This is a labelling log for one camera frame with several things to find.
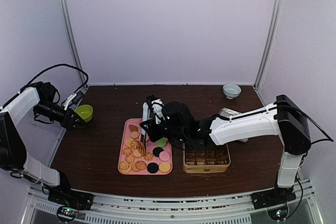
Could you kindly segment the leaf cookie second row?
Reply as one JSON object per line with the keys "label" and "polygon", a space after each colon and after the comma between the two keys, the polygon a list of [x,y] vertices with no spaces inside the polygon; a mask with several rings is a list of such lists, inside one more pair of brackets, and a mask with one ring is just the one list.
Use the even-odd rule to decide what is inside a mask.
{"label": "leaf cookie second row", "polygon": [[133,153],[134,153],[136,158],[140,158],[140,157],[144,156],[146,154],[145,145],[142,142],[140,142],[138,148],[135,149]]}

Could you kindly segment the metal serving tongs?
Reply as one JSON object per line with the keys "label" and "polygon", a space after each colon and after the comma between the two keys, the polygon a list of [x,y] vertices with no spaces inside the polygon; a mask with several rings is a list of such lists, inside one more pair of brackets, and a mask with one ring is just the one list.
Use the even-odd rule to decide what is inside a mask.
{"label": "metal serving tongs", "polygon": [[140,123],[141,128],[141,135],[140,135],[140,143],[142,144],[142,154],[146,153],[146,130],[147,130],[147,124],[146,122],[150,118],[150,108],[149,108],[149,102],[144,102],[142,106],[142,121]]}

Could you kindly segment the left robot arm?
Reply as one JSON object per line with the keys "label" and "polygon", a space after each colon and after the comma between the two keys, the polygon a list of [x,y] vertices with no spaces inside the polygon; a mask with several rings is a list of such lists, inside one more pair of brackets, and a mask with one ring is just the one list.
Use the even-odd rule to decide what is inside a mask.
{"label": "left robot arm", "polygon": [[71,205],[76,197],[67,176],[46,166],[34,152],[44,147],[33,147],[45,136],[41,130],[26,130],[28,119],[38,120],[42,115],[50,123],[58,122],[67,130],[84,129],[87,123],[70,107],[55,101],[56,88],[50,82],[35,82],[22,88],[1,109],[1,169],[12,177],[24,178],[31,183],[41,183],[51,190],[64,205]]}

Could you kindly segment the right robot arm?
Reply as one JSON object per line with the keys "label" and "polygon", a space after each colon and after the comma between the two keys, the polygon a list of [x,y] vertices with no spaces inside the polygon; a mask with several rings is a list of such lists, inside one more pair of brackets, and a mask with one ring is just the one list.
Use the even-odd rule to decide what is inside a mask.
{"label": "right robot arm", "polygon": [[203,120],[196,120],[186,104],[163,104],[153,95],[142,107],[141,138],[148,137],[151,142],[165,137],[183,142],[186,148],[205,150],[246,138],[280,137],[283,154],[276,187],[269,192],[274,204],[289,196],[302,157],[311,148],[307,118],[286,95],[260,109],[230,116],[217,113]]}

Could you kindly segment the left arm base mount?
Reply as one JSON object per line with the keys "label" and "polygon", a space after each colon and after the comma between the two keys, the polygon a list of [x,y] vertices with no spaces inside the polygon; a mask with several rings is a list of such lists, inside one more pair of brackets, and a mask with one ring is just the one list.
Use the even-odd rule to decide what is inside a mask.
{"label": "left arm base mount", "polygon": [[48,200],[60,205],[56,210],[56,217],[64,223],[69,223],[76,219],[79,211],[91,209],[93,194],[71,191],[70,195],[67,195],[50,191]]}

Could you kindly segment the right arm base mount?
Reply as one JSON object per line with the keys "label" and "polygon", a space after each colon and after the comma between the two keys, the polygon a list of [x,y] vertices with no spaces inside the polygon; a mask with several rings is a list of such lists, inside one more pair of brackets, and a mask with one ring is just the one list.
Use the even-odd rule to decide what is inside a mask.
{"label": "right arm base mount", "polygon": [[251,195],[254,209],[266,208],[268,217],[273,221],[284,221],[289,217],[288,202],[295,199],[296,194],[290,188],[273,188]]}

